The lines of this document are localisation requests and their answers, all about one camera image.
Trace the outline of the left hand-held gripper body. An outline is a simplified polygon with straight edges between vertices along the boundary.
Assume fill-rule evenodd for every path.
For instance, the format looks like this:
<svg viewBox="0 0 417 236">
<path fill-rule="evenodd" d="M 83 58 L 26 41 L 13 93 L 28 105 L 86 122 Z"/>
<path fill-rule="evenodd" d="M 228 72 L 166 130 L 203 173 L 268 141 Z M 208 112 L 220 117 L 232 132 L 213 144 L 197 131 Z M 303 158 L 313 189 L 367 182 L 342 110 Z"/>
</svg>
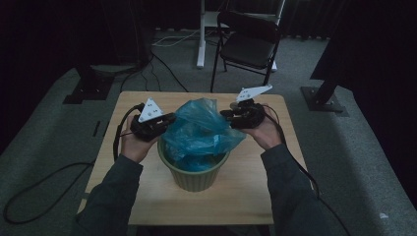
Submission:
<svg viewBox="0 0 417 236">
<path fill-rule="evenodd" d="M 140 140 L 149 142 L 162 135 L 156 130 L 156 123 L 163 120 L 165 113 L 159 108 L 152 97 L 140 104 L 140 114 L 134 116 L 131 131 Z"/>
</svg>

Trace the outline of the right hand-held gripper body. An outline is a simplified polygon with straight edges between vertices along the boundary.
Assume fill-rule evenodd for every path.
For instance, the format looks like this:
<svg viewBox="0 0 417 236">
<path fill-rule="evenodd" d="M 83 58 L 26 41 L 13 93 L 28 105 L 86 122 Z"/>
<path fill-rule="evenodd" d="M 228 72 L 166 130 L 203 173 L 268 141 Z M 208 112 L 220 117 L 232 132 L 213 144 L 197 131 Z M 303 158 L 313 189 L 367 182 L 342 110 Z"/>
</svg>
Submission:
<svg viewBox="0 0 417 236">
<path fill-rule="evenodd" d="M 236 117 L 231 119 L 233 129 L 253 129 L 264 121 L 264 109 L 254 98 L 270 89 L 272 85 L 241 89 L 235 101 L 238 102 L 239 109 L 233 110 Z"/>
</svg>

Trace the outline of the blue plastic bag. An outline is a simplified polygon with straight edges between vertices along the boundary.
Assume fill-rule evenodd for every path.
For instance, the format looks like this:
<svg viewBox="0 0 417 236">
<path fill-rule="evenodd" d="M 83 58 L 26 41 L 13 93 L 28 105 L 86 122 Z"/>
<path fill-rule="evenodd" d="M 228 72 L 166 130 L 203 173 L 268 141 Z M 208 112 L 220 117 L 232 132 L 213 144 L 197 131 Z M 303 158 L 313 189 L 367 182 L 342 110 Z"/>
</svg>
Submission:
<svg viewBox="0 0 417 236">
<path fill-rule="evenodd" d="M 189 100 L 175 115 L 175 122 L 161 138 L 167 160 L 180 170 L 213 168 L 246 138 L 219 114 L 216 99 Z"/>
</svg>

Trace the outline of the green ribbed plastic bin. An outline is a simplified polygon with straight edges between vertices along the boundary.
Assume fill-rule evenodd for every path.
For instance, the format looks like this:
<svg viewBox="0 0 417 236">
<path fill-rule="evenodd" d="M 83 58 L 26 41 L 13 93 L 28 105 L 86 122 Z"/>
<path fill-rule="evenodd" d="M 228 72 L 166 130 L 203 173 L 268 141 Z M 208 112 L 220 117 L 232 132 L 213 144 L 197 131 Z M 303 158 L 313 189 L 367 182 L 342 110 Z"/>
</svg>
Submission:
<svg viewBox="0 0 417 236">
<path fill-rule="evenodd" d="M 196 156 L 196 161 L 191 161 L 188 156 L 176 161 L 171 157 L 171 152 L 163 139 L 158 141 L 157 151 L 161 161 L 171 172 L 174 182 L 188 192 L 201 192 L 210 188 L 229 157 L 229 153 L 226 152 Z"/>
</svg>

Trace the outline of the person's left hand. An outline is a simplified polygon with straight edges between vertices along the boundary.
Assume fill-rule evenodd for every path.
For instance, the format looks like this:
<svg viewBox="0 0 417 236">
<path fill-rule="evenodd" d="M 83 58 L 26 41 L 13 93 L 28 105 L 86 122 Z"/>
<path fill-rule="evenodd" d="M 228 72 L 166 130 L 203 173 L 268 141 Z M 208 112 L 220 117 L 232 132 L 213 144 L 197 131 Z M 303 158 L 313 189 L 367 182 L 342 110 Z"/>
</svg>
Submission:
<svg viewBox="0 0 417 236">
<path fill-rule="evenodd" d="M 139 140 L 131 131 L 124 130 L 121 137 L 121 153 L 128 159 L 140 163 L 149 153 L 152 146 L 158 141 L 154 138 L 149 142 Z"/>
</svg>

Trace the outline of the person's right hand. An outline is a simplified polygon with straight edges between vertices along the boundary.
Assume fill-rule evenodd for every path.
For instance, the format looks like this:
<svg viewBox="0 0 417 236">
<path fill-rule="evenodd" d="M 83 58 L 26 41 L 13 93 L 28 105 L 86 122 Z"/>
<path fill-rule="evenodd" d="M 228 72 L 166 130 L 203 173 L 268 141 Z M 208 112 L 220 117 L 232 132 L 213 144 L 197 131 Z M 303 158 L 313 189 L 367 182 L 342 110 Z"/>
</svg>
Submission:
<svg viewBox="0 0 417 236">
<path fill-rule="evenodd" d="M 256 143 L 268 150 L 282 144 L 282 138 L 278 131 L 278 122 L 272 117 L 272 113 L 265 103 L 263 104 L 266 117 L 264 121 L 254 129 L 243 129 L 242 132 L 250 135 Z"/>
</svg>

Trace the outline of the black folding chair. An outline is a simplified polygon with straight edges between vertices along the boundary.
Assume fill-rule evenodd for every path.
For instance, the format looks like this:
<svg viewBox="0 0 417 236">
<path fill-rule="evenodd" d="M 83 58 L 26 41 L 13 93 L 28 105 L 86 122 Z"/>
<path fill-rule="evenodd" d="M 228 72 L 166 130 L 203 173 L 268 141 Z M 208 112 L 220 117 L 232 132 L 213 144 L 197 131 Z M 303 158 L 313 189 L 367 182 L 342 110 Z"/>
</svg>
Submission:
<svg viewBox="0 0 417 236">
<path fill-rule="evenodd" d="M 211 73 L 210 91 L 213 91 L 218 59 L 223 69 L 239 68 L 264 77 L 266 86 L 272 71 L 281 32 L 277 23 L 247 14 L 221 11 L 217 17 L 219 36 Z"/>
</svg>

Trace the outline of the black stand with square base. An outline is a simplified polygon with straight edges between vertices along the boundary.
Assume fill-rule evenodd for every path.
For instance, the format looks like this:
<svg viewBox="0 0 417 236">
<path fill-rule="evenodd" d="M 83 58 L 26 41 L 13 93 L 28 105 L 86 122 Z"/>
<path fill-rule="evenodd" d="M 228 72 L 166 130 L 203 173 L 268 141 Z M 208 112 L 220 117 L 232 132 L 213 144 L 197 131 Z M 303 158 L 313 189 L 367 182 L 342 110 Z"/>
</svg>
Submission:
<svg viewBox="0 0 417 236">
<path fill-rule="evenodd" d="M 68 94 L 64 104 L 81 104 L 85 100 L 105 100 L 112 87 L 114 77 L 98 73 L 88 64 L 76 67 L 80 79 L 71 94 Z"/>
</svg>

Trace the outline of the dark curtain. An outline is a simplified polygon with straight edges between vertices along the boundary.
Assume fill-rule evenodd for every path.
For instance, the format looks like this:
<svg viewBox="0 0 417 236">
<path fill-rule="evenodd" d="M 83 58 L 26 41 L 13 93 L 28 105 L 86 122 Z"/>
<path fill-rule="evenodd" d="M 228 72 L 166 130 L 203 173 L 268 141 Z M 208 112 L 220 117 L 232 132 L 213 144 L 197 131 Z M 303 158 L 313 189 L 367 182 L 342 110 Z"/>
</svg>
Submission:
<svg viewBox="0 0 417 236">
<path fill-rule="evenodd" d="M 350 0 L 311 78 L 353 92 L 417 208 L 417 0 Z"/>
</svg>

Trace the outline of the black stand with slanted post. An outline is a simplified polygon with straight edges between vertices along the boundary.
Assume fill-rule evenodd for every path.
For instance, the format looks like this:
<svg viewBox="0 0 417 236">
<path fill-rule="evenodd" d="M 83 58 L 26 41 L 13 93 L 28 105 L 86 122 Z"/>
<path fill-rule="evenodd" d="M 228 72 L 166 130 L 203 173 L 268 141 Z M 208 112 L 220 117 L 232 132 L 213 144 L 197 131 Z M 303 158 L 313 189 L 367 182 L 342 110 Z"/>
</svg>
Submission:
<svg viewBox="0 0 417 236">
<path fill-rule="evenodd" d="M 300 87 L 310 111 L 331 112 L 339 117 L 348 117 L 346 107 L 334 95 L 337 82 L 324 81 L 320 87 Z"/>
</svg>

